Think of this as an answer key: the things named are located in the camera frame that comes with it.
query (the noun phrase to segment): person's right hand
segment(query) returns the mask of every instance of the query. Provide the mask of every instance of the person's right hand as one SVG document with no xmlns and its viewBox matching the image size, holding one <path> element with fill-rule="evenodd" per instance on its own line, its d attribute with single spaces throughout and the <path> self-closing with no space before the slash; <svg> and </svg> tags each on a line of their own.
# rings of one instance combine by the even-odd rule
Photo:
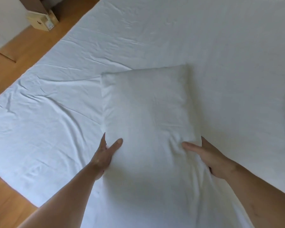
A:
<svg viewBox="0 0 285 228">
<path fill-rule="evenodd" d="M 235 170 L 238 164 L 222 154 L 204 137 L 201 137 L 201 140 L 202 146 L 197 146 L 189 142 L 182 142 L 182 146 L 186 150 L 197 153 L 214 176 L 226 179 L 228 174 Z"/>
</svg>

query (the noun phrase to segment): pillowcase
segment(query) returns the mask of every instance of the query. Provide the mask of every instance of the pillowcase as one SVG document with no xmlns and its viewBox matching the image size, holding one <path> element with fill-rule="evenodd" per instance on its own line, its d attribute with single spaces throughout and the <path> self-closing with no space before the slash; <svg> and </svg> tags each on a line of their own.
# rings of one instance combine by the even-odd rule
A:
<svg viewBox="0 0 285 228">
<path fill-rule="evenodd" d="M 181 65 L 102 75 L 107 145 L 124 142 L 101 179 L 94 227 L 232 227 L 209 169 L 181 146 L 201 145 L 188 74 Z"/>
</svg>

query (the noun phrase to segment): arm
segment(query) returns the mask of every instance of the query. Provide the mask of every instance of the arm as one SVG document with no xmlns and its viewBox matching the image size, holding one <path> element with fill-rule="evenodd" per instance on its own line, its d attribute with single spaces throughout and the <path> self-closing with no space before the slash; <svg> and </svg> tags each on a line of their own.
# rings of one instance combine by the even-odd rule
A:
<svg viewBox="0 0 285 228">
<path fill-rule="evenodd" d="M 189 142 L 183 148 L 196 152 L 211 173 L 230 185 L 255 228 L 285 228 L 285 193 L 224 156 L 202 137 L 202 146 Z"/>
<path fill-rule="evenodd" d="M 107 149 L 103 135 L 91 162 L 18 228 L 80 228 L 94 182 L 103 175 L 121 145 L 122 139 L 118 139 Z"/>
</svg>

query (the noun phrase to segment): floor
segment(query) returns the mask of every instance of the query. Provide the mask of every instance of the floor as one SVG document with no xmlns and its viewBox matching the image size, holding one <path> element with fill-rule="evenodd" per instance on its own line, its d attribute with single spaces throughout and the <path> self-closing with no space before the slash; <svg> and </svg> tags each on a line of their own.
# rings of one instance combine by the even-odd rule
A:
<svg viewBox="0 0 285 228">
<path fill-rule="evenodd" d="M 60 21 L 50 32 L 28 27 L 0 52 L 0 93 L 51 49 L 98 0 L 63 0 L 53 12 Z M 17 227 L 36 207 L 0 179 L 0 228 Z"/>
</svg>

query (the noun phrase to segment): white bed sheet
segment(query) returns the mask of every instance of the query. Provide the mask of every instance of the white bed sheet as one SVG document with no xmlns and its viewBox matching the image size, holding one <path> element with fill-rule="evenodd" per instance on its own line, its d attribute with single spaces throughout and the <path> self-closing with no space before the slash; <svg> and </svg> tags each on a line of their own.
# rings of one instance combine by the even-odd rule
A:
<svg viewBox="0 0 285 228">
<path fill-rule="evenodd" d="M 100 74 L 184 63 L 202 135 L 285 192 L 285 0 L 101 0 L 0 95 L 0 177 L 41 206 L 99 144 Z"/>
</svg>

